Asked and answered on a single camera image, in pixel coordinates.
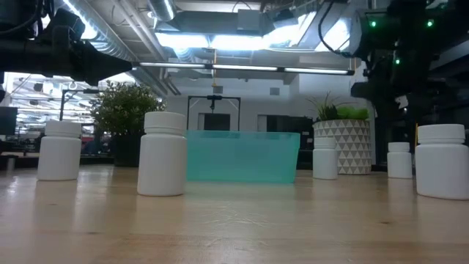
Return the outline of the bushy green potted plant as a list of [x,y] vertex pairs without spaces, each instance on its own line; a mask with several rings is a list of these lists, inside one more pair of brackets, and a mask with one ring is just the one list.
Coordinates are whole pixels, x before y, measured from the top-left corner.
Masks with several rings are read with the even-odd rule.
[[146,85],[107,82],[107,88],[97,95],[91,115],[99,130],[111,134],[110,151],[115,166],[139,165],[144,116],[165,110],[166,101]]

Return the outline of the dark monitor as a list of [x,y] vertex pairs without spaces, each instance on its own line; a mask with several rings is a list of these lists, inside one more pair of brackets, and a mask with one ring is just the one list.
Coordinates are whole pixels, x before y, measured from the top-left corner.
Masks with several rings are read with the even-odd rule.
[[15,135],[18,108],[0,106],[0,135]]

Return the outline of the white plastic pill bottle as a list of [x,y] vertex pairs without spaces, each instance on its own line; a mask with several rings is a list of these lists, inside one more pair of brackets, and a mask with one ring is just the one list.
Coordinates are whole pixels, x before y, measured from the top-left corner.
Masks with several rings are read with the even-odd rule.
[[185,125],[186,117],[182,114],[167,111],[145,114],[137,184],[140,195],[184,194],[188,164]]
[[47,121],[40,142],[37,179],[42,181],[76,180],[81,157],[81,124]]
[[387,168],[390,178],[413,178],[412,155],[410,153],[409,142],[388,143]]
[[314,139],[313,178],[336,180],[338,178],[338,152],[336,140],[328,137]]
[[418,194],[469,200],[469,147],[465,145],[464,125],[420,126],[415,159]]

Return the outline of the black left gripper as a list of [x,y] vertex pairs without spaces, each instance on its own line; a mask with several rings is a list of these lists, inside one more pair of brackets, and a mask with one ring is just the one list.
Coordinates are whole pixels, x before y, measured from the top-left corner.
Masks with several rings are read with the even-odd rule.
[[68,76],[97,86],[101,81],[132,81],[133,64],[99,52],[90,42],[69,37],[52,38],[52,76]]

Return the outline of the teal translucent plastic basket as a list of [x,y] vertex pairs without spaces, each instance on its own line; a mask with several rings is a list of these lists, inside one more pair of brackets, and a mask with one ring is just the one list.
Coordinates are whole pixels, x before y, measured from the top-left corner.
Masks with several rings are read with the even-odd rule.
[[189,181],[295,181],[298,133],[188,131],[187,140]]

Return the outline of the black gantry frame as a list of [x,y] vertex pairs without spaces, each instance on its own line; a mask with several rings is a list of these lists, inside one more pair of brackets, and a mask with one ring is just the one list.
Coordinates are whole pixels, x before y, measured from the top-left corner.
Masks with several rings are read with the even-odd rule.
[[62,97],[61,97],[61,105],[60,105],[60,110],[59,110],[59,120],[63,120],[64,116],[64,105],[69,101],[69,99],[66,98],[66,94],[68,92],[71,92],[73,95],[76,95],[77,93],[81,92],[84,94],[98,94],[100,90],[98,89],[63,89],[62,90]]

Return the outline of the silver ventilation duct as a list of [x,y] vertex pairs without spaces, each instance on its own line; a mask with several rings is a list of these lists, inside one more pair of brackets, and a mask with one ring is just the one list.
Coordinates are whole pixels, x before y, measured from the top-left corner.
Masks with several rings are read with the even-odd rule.
[[147,4],[158,21],[171,21],[177,13],[174,0],[147,0]]
[[82,40],[88,40],[98,51],[120,59],[136,61],[136,55],[117,36],[104,18],[87,0],[56,0],[59,8],[77,15],[85,25]]

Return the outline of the long linear ceiling lamp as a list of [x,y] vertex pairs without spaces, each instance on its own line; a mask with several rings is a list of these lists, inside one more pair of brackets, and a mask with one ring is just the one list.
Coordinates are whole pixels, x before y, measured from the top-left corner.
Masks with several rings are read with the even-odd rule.
[[205,69],[205,70],[244,70],[262,71],[273,73],[300,73],[319,74],[335,76],[352,76],[354,70],[337,70],[317,67],[275,67],[275,66],[254,66],[254,65],[226,65],[226,64],[198,64],[198,63],[177,63],[177,62],[133,62],[134,67],[159,67],[177,69]]

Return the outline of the succulent in white patterned pot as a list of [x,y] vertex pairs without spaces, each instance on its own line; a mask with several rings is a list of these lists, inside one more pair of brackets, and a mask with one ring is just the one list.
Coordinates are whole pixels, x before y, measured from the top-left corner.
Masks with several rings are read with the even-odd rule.
[[323,98],[309,98],[317,119],[314,138],[332,138],[338,151],[340,175],[368,175],[372,168],[371,125],[369,110],[354,103],[337,103],[327,92]]

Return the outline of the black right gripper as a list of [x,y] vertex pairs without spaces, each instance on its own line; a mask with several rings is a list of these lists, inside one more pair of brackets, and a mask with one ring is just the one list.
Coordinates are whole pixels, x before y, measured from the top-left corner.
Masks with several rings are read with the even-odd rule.
[[416,87],[416,51],[385,51],[384,80],[381,86],[374,82],[356,82],[352,85],[352,96],[363,99],[397,98],[409,94]]

